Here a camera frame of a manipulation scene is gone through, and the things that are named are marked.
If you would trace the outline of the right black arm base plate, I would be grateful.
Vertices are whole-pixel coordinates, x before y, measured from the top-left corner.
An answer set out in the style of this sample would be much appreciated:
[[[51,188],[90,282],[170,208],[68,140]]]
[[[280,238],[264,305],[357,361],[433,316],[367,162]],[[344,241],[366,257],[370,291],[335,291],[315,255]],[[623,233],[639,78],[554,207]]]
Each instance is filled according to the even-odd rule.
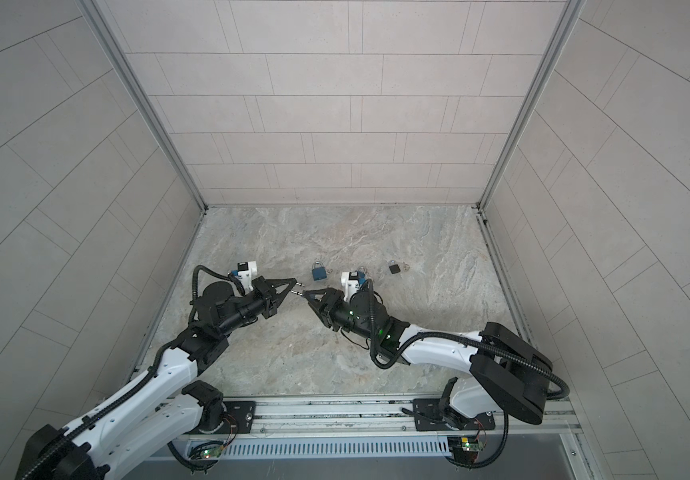
[[[496,428],[493,415],[488,412],[475,418],[456,413],[451,407],[442,407],[440,398],[417,398],[410,409],[402,409],[414,419],[417,431],[491,431]]]

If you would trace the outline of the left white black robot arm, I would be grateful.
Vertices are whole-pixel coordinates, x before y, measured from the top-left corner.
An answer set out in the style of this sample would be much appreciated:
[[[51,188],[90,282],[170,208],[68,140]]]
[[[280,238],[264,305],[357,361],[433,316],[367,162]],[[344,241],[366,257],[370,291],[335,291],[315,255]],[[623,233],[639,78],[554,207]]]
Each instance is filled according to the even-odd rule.
[[[298,282],[242,266],[201,288],[200,273],[211,272],[194,268],[187,326],[157,350],[151,366],[82,416],[35,432],[17,478],[121,479],[176,437],[219,429],[223,395],[199,375],[227,349],[233,331],[274,316]]]

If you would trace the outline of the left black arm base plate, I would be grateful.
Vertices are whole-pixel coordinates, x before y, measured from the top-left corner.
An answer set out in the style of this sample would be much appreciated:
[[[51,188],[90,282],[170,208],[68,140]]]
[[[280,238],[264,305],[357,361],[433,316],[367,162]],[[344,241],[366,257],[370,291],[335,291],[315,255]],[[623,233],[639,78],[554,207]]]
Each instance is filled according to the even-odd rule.
[[[247,434],[251,431],[255,410],[254,401],[214,403],[203,409],[194,432],[204,435]]]

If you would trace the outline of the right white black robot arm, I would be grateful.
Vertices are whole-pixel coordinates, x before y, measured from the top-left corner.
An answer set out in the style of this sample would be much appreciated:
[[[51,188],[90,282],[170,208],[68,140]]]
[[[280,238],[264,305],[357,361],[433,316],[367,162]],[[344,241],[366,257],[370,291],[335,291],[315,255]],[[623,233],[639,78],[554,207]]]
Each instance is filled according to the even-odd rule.
[[[539,425],[547,402],[570,394],[551,361],[500,323],[467,333],[422,328],[390,315],[371,281],[352,295],[332,287],[300,295],[325,327],[363,338],[381,370],[401,364],[457,371],[444,387],[436,413],[423,417],[428,422],[471,429],[480,416],[500,412]]]

